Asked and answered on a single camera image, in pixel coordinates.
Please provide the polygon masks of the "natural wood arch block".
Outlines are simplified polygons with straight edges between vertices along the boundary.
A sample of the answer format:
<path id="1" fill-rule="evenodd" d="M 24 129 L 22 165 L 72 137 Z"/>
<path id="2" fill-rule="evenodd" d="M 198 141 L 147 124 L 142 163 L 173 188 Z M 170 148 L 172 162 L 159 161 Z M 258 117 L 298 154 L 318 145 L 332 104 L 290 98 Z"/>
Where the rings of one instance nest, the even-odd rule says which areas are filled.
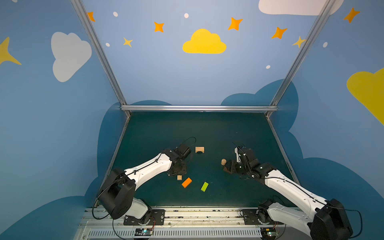
<path id="1" fill-rule="evenodd" d="M 205 147 L 195 147 L 195 153 L 204 153 Z"/>

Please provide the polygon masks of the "orange wood block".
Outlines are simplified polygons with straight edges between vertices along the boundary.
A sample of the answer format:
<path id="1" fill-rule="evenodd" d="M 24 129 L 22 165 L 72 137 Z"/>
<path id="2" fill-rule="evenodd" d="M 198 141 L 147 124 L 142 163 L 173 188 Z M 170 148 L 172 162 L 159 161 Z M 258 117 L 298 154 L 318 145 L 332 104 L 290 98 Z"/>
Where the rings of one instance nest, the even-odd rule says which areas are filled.
<path id="1" fill-rule="evenodd" d="M 184 188 L 187 188 L 191 183 L 192 183 L 192 179 L 191 179 L 191 178 L 187 178 L 187 179 L 182 183 L 182 186 L 183 186 Z"/>

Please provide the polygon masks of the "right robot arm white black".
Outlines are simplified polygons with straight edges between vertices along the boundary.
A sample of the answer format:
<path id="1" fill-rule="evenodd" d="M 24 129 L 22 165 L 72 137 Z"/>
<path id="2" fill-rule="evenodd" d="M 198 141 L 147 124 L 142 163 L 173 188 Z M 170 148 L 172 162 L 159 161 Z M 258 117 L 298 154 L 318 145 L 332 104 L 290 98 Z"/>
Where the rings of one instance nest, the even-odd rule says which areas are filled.
<path id="1" fill-rule="evenodd" d="M 328 201 L 293 182 L 272 165 L 261 164 L 250 148 L 239 145 L 234 153 L 236 159 L 224 165 L 225 172 L 257 180 L 298 207 L 295 210 L 268 199 L 254 214 L 243 213 L 250 224 L 254 223 L 252 217 L 256 217 L 256 223 L 261 225 L 283 223 L 313 240 L 349 240 L 353 237 L 347 210 L 339 201 Z"/>

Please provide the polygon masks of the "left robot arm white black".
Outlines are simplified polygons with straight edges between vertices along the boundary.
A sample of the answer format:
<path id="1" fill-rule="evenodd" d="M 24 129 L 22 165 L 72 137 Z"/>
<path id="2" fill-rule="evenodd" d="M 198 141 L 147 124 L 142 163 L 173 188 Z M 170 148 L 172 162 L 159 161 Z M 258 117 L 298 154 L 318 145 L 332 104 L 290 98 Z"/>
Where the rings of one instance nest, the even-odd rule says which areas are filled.
<path id="1" fill-rule="evenodd" d="M 169 176 L 186 174 L 186 158 L 190 153 L 190 147 L 180 144 L 173 150 L 163 150 L 136 167 L 113 169 L 97 193 L 97 200 L 113 220 L 128 216 L 141 225 L 147 224 L 151 219 L 152 208 L 143 200 L 135 198 L 136 190 L 161 173 Z"/>

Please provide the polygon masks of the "lime green wood block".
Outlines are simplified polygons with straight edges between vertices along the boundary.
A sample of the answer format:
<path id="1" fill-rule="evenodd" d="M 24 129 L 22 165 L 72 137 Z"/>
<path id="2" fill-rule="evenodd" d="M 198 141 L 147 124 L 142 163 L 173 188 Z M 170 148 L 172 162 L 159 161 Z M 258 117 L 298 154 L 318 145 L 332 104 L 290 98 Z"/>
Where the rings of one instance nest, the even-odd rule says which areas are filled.
<path id="1" fill-rule="evenodd" d="M 209 186 L 209 183 L 204 182 L 203 185 L 202 185 L 202 187 L 201 187 L 201 191 L 202 191 L 202 192 L 205 192 L 205 191 L 207 190 L 208 186 Z"/>

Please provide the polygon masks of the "right green circuit board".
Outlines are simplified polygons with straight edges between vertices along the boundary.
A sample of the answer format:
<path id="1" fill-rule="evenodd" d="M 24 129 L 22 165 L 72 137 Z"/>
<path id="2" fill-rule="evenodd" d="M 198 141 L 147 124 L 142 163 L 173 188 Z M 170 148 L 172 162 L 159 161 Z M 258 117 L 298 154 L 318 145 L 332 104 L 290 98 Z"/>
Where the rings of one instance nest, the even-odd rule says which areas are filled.
<path id="1" fill-rule="evenodd" d="M 261 228 L 261 240 L 275 240 L 278 236 L 278 233 L 275 229 L 270 228 Z"/>

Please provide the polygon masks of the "green circuit board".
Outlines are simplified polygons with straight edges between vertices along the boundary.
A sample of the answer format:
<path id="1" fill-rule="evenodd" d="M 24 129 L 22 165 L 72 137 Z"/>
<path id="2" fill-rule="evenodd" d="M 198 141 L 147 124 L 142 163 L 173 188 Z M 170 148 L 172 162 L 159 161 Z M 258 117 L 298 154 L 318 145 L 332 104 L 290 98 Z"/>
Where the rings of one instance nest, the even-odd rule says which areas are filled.
<path id="1" fill-rule="evenodd" d="M 261 228 L 261 240 L 275 240 L 278 236 L 278 233 L 275 229 L 270 228 Z"/>
<path id="2" fill-rule="evenodd" d="M 152 229 L 136 229 L 134 236 L 136 238 L 143 237 L 143 238 L 150 238 L 153 235 L 154 231 Z"/>

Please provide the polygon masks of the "left green circuit board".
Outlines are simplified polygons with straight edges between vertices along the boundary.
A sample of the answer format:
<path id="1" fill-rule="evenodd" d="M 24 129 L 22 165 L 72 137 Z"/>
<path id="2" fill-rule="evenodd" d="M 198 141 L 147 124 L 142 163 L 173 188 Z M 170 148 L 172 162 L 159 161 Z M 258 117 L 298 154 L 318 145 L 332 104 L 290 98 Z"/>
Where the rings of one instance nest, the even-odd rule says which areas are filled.
<path id="1" fill-rule="evenodd" d="M 143 238 L 150 238 L 153 235 L 154 231 L 152 229 L 136 229 L 134 236 L 136 238 L 143 237 Z"/>

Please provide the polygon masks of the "right side floor rail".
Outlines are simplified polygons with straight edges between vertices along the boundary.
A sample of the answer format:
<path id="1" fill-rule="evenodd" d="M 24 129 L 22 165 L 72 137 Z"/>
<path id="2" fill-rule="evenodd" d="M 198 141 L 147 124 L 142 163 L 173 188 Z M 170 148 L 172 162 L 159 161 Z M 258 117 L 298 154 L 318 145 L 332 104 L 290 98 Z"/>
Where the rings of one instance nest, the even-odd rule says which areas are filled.
<path id="1" fill-rule="evenodd" d="M 268 124 L 269 124 L 269 126 L 271 128 L 271 131 L 272 131 L 272 133 L 273 133 L 273 135 L 275 137 L 275 140 L 276 140 L 276 142 L 277 142 L 277 144 L 279 146 L 280 152 L 282 153 L 282 156 L 283 156 L 283 158 L 284 158 L 284 160 L 286 162 L 286 165 L 287 165 L 287 167 L 288 167 L 288 169 L 289 169 L 289 171 L 290 171 L 290 173 L 292 175 L 292 178 L 293 178 L 294 182 L 296 184 L 300 185 L 299 179 L 297 178 L 297 175 L 296 175 L 296 173 L 295 173 L 295 171 L 294 171 L 294 169 L 293 169 L 293 167 L 291 165 L 291 162 L 290 162 L 290 160 L 289 160 L 289 158 L 288 158 L 288 156 L 287 156 L 287 154 L 286 154 L 286 152 L 284 150 L 284 147 L 283 147 L 283 145 L 282 145 L 282 143 L 281 143 L 281 141 L 279 139 L 279 136 L 278 136 L 278 134 L 277 134 L 277 132 L 276 132 L 276 130 L 275 130 L 275 128 L 274 128 L 274 126 L 273 126 L 273 124 L 272 124 L 272 122 L 271 122 L 271 120 L 269 118 L 267 118 L 267 122 L 268 122 Z"/>

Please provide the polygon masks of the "floor rail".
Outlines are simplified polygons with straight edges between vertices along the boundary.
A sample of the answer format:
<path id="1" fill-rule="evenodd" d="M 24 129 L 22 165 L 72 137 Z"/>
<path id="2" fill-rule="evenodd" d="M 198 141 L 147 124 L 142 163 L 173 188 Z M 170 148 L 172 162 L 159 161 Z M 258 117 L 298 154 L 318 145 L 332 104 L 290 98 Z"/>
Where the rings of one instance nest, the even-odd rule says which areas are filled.
<path id="1" fill-rule="evenodd" d="M 103 118 L 97 142 L 97 177 L 87 191 L 87 202 L 90 207 L 94 204 L 99 189 L 109 173 L 126 121 L 126 114 L 116 109 L 108 110 Z"/>
<path id="2" fill-rule="evenodd" d="M 272 124 L 272 122 L 271 122 L 271 120 L 269 118 L 267 118 L 267 122 L 268 122 L 268 124 L 269 124 L 269 126 L 271 128 L 271 131 L 272 131 L 272 133 L 273 133 L 273 135 L 275 137 L 275 140 L 276 140 L 276 142 L 277 142 L 277 144 L 279 146 L 280 152 L 282 153 L 282 156 L 283 156 L 283 158 L 284 158 L 284 160 L 286 162 L 286 165 L 287 165 L 287 167 L 288 167 L 288 169 L 289 169 L 289 171 L 290 171 L 290 173 L 292 175 L 292 178 L 293 178 L 294 182 L 296 184 L 300 185 L 299 179 L 297 178 L 297 175 L 296 175 L 296 173 L 295 173 L 295 171 L 294 171 L 294 169 L 293 169 L 293 167 L 291 165 L 291 162 L 290 162 L 290 160 L 289 160 L 289 158 L 288 158 L 288 156 L 287 156 L 287 154 L 286 154 L 286 152 L 284 150 L 284 147 L 283 147 L 283 145 L 282 145 L 282 143 L 281 143 L 281 141 L 279 139 L 279 136 L 278 136 L 278 134 L 277 134 L 277 132 L 276 132 L 276 130 L 275 130 L 275 128 L 274 128 L 274 126 L 273 126 L 273 124 Z"/>

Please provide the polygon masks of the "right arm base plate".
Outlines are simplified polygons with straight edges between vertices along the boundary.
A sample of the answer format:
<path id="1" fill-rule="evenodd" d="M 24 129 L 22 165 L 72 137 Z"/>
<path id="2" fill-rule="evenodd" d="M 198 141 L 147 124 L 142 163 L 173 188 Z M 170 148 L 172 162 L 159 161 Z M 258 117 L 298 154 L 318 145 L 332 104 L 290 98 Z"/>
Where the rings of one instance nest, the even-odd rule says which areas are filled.
<path id="1" fill-rule="evenodd" d="M 245 225 L 283 225 L 281 222 L 273 221 L 267 211 L 259 209 L 242 209 L 240 215 Z"/>

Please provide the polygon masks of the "left side floor rail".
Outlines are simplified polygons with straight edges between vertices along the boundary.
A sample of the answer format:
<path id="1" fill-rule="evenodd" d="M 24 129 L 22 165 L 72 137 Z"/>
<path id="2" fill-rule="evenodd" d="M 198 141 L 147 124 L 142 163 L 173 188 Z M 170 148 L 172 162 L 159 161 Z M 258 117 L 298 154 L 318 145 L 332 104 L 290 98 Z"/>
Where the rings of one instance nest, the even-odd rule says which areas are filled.
<path id="1" fill-rule="evenodd" d="M 87 191 L 87 202 L 90 207 L 94 204 L 99 189 L 109 173 L 126 121 L 126 114 L 116 109 L 108 110 L 103 118 L 97 142 L 97 177 Z"/>

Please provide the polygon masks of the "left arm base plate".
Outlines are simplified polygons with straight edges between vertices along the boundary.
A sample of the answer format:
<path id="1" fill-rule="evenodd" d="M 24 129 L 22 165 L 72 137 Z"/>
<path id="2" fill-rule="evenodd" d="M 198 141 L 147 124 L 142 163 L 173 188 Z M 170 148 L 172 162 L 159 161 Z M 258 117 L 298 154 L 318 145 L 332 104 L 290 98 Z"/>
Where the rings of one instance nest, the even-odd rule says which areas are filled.
<path id="1" fill-rule="evenodd" d="M 141 219 L 132 216 L 125 216 L 124 226 L 163 226 L 165 221 L 165 210 L 148 210 Z"/>

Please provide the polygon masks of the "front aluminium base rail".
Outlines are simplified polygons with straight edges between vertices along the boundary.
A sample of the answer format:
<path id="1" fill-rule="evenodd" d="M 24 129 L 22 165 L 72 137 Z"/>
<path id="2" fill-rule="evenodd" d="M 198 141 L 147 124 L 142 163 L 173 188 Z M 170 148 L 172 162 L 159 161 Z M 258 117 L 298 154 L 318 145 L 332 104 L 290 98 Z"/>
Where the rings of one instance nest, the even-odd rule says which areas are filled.
<path id="1" fill-rule="evenodd" d="M 245 207 L 154 207 L 165 210 L 163 226 L 124 226 L 125 217 L 104 218 L 102 207 L 86 209 L 75 240 L 261 240 L 261 228 L 275 229 L 276 240 L 308 240 L 310 237 L 288 225 L 245 225 L 240 215 Z M 134 236 L 136 229 L 152 229 L 150 238 Z"/>

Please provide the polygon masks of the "back horizontal aluminium rail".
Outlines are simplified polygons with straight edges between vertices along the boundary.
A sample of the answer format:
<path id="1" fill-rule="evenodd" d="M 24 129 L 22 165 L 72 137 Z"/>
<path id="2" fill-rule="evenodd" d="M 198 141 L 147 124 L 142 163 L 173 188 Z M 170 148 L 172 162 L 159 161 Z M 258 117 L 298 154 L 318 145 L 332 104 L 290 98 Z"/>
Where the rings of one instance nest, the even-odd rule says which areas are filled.
<path id="1" fill-rule="evenodd" d="M 160 105 L 122 105 L 123 111 L 149 112 L 275 112 L 276 106 L 160 106 Z"/>

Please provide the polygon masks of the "left corner aluminium post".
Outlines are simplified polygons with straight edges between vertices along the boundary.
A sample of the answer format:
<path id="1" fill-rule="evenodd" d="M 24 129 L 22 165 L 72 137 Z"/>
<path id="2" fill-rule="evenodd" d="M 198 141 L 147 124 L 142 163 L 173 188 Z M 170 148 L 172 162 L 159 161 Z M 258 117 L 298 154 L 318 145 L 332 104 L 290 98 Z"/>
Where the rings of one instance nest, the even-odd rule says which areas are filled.
<path id="1" fill-rule="evenodd" d="M 79 17 L 79 19 L 82 22 L 82 25 L 84 29 L 86 30 L 86 33 L 91 41 L 91 44 L 102 64 L 102 67 L 115 91 L 115 94 L 122 106 L 127 105 L 127 101 L 124 97 L 124 94 L 122 92 L 122 89 L 117 81 L 117 78 L 112 70 L 112 67 L 107 59 L 107 56 L 105 54 L 105 51 L 103 50 L 103 46 L 96 34 L 96 31 L 93 27 L 92 21 L 90 20 L 88 13 L 86 12 L 85 5 L 83 1 L 80 0 L 71 0 L 71 3 Z"/>

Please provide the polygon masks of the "corner aluminium post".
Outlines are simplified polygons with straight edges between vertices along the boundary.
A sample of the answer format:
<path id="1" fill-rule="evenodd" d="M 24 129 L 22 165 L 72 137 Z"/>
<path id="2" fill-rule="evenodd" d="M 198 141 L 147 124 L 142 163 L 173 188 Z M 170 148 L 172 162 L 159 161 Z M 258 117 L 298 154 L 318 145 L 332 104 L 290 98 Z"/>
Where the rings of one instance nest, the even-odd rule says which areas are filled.
<path id="1" fill-rule="evenodd" d="M 270 103 L 271 109 L 266 112 L 266 118 L 268 120 L 272 116 L 273 112 L 278 110 L 278 104 L 279 104 L 280 100 L 282 99 L 284 93 L 288 89 L 294 76 L 296 75 L 301 64 L 303 63 L 306 55 L 310 51 L 310 49 L 313 46 L 314 42 L 316 41 L 318 35 L 320 34 L 321 30 L 323 29 L 324 25 L 326 24 L 336 2 L 337 2 L 336 0 L 325 1 L 323 8 L 321 9 L 318 17 L 316 18 L 312 28 L 310 29 L 310 31 L 307 35 L 306 41 L 304 42 L 303 46 L 300 48 L 298 55 L 296 56 L 295 60 L 293 61 L 292 66 L 290 67 L 286 77 L 282 81 L 280 87 L 278 88 L 275 96 L 273 97 L 273 99 Z"/>
<path id="2" fill-rule="evenodd" d="M 105 54 L 105 51 L 103 50 L 103 46 L 96 34 L 96 31 L 93 27 L 92 21 L 90 20 L 88 13 L 86 12 L 85 5 L 83 1 L 80 0 L 71 0 L 71 3 L 79 17 L 79 19 L 82 22 L 82 25 L 84 29 L 86 30 L 86 33 L 91 41 L 91 44 L 102 64 L 102 67 L 115 91 L 115 94 L 122 106 L 127 105 L 127 101 L 124 97 L 124 94 L 122 92 L 122 89 L 117 81 L 117 78 L 112 70 L 112 67 L 107 59 L 107 56 Z"/>

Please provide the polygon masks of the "right corner aluminium post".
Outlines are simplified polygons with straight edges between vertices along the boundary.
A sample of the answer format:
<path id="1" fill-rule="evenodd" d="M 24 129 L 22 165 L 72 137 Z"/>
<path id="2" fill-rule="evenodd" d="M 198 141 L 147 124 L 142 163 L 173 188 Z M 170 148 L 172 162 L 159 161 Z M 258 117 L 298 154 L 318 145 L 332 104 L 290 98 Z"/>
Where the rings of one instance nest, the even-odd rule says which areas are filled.
<path id="1" fill-rule="evenodd" d="M 324 25 L 326 24 L 336 2 L 337 2 L 336 0 L 325 1 L 323 8 L 321 9 L 318 17 L 316 18 L 312 28 L 310 29 L 310 31 L 307 35 L 306 41 L 304 42 L 303 46 L 300 48 L 298 55 L 296 56 L 295 60 L 293 61 L 292 66 L 290 67 L 286 77 L 282 81 L 280 87 L 278 88 L 275 96 L 273 97 L 273 99 L 270 103 L 271 109 L 266 112 L 266 118 L 268 120 L 272 116 L 273 112 L 278 110 L 278 104 L 279 104 L 280 100 L 282 99 L 284 93 L 288 89 L 294 76 L 296 75 L 301 64 L 303 63 L 306 55 L 310 51 L 310 49 L 313 46 L 314 42 L 316 41 L 318 35 L 320 34 L 321 30 L 323 29 Z"/>

